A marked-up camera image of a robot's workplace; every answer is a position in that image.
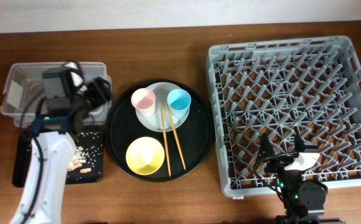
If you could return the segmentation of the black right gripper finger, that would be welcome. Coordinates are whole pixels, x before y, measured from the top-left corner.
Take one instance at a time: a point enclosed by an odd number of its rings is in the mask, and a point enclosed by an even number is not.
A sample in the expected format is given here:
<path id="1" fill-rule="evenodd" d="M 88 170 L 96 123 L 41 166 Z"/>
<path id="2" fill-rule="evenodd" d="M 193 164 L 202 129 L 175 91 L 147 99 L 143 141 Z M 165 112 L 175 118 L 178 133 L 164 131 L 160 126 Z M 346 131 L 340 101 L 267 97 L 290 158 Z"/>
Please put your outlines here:
<path id="1" fill-rule="evenodd" d="M 258 151 L 256 160 L 258 162 L 268 162 L 270 160 L 273 160 L 274 156 L 275 154 L 271 141 L 269 140 L 268 135 L 266 133 L 263 133 L 261 137 L 260 149 Z"/>
<path id="2" fill-rule="evenodd" d="M 304 142 L 300 135 L 294 137 L 294 150 L 296 152 L 317 152 L 317 146 L 311 142 Z"/>

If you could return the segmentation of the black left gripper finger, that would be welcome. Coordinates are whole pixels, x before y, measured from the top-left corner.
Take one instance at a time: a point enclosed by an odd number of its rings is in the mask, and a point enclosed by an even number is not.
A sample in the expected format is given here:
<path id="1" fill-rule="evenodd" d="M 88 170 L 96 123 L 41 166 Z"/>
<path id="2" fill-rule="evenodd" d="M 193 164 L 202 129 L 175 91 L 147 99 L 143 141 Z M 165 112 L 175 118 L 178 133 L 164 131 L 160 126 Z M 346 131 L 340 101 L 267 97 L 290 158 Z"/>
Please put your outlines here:
<path id="1" fill-rule="evenodd" d="M 96 77 L 87 82 L 86 88 L 85 99 L 92 108 L 97 108 L 112 100 L 110 83 L 102 77 Z"/>
<path id="2" fill-rule="evenodd" d="M 70 60 L 63 63 L 62 68 L 70 74 L 72 91 L 77 92 L 80 90 L 84 85 L 84 72 L 80 63 L 76 60 Z"/>

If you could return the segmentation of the food scraps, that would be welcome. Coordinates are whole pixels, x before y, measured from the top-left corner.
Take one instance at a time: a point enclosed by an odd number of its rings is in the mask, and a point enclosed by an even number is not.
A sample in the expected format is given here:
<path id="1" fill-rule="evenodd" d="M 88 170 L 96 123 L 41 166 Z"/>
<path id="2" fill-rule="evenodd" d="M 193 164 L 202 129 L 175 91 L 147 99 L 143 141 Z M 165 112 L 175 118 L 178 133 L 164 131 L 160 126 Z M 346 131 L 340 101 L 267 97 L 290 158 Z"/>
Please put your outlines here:
<path id="1" fill-rule="evenodd" d="M 102 132 L 83 132 L 75 138 L 75 149 L 68 165 L 69 174 L 81 177 L 87 174 L 101 174 L 103 168 Z"/>

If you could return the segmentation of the wooden chopstick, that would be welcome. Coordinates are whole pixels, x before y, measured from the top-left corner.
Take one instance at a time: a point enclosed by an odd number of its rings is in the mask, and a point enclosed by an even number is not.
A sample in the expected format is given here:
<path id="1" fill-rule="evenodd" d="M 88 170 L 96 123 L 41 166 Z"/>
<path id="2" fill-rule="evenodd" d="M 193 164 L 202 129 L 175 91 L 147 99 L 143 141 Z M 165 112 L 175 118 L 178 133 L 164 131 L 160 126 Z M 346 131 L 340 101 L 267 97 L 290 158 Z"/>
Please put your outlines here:
<path id="1" fill-rule="evenodd" d="M 171 110 L 170 110 L 170 107 L 169 107 L 167 101 L 166 101 L 166 106 L 167 106 L 167 110 L 168 110 L 168 113 L 169 113 L 169 118 L 170 118 L 170 122 L 171 122 L 171 126 L 172 126 L 172 131 L 174 133 L 174 138 L 176 140 L 176 145 L 177 145 L 177 148 L 178 148 L 178 151 L 179 151 L 180 159 L 181 159 L 184 170 L 186 170 L 186 165 L 185 165 L 184 156 L 183 156 L 183 153 L 182 153 L 182 148 L 181 148 L 181 145 L 180 145 L 180 142 L 179 142 L 176 127 L 175 127 L 174 122 L 173 122 L 172 113 L 171 113 Z"/>
<path id="2" fill-rule="evenodd" d="M 167 136 L 166 136 L 166 126 L 165 126 L 165 119 L 164 119 L 164 111 L 162 105 L 160 105 L 160 115 L 161 115 L 161 124 L 162 124 L 162 135 L 164 138 L 164 150 L 165 150 L 165 156 L 166 156 L 166 162 L 167 162 L 167 170 L 169 177 L 172 176 L 171 172 L 171 163 L 169 158 L 169 150 L 167 145 Z"/>

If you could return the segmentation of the yellow bowl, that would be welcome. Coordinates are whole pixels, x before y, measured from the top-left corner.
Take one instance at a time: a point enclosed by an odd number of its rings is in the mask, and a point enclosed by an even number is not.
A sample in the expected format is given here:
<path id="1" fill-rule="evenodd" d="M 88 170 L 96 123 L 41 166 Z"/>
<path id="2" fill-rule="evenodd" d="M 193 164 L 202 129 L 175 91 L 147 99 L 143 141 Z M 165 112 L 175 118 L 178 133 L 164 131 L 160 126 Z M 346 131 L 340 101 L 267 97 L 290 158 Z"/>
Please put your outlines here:
<path id="1" fill-rule="evenodd" d="M 138 175 L 157 172 L 164 163 L 165 152 L 162 144 L 151 137 L 134 140 L 126 151 L 126 164 Z"/>

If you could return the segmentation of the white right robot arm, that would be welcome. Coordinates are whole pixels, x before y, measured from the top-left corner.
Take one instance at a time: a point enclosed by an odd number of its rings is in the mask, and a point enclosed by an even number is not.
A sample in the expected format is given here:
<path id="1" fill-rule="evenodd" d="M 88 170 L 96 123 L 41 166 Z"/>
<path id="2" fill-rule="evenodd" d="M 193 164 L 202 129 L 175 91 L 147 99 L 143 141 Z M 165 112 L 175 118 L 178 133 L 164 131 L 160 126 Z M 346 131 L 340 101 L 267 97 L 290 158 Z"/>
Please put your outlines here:
<path id="1" fill-rule="evenodd" d="M 303 180 L 302 172 L 313 167 L 320 156 L 319 148 L 294 136 L 294 149 L 275 154 L 267 134 L 262 134 L 260 150 L 256 161 L 264 163 L 266 173 L 275 173 L 278 185 L 271 189 L 276 192 L 284 205 L 284 215 L 274 219 L 276 224 L 322 223 L 324 203 L 328 187 L 316 180 Z"/>

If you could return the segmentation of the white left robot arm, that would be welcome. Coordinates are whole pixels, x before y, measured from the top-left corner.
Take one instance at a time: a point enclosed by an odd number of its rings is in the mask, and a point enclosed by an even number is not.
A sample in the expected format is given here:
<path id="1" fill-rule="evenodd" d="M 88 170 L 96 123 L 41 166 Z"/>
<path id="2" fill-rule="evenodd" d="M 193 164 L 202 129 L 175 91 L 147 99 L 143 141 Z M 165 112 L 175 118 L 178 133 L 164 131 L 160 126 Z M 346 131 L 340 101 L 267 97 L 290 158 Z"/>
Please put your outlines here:
<path id="1" fill-rule="evenodd" d="M 33 99 L 35 118 L 27 127 L 31 156 L 22 197 L 11 223 L 60 223 L 73 134 L 90 112 L 113 99 L 109 81 L 85 80 L 76 60 L 42 72 L 44 84 Z"/>

